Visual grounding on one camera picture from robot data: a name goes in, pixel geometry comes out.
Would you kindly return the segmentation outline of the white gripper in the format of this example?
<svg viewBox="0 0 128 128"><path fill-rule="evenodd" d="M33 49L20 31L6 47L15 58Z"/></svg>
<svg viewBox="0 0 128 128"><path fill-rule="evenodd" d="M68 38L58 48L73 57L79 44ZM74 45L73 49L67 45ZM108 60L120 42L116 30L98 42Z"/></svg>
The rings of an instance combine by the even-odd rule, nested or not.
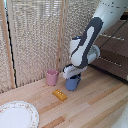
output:
<svg viewBox="0 0 128 128"><path fill-rule="evenodd" d="M63 69L63 77L65 79L69 79L70 77L72 77L74 75L78 75L85 70L86 70L86 68L78 69L78 68L74 67L72 64L69 64L69 65L66 65Z"/></svg>

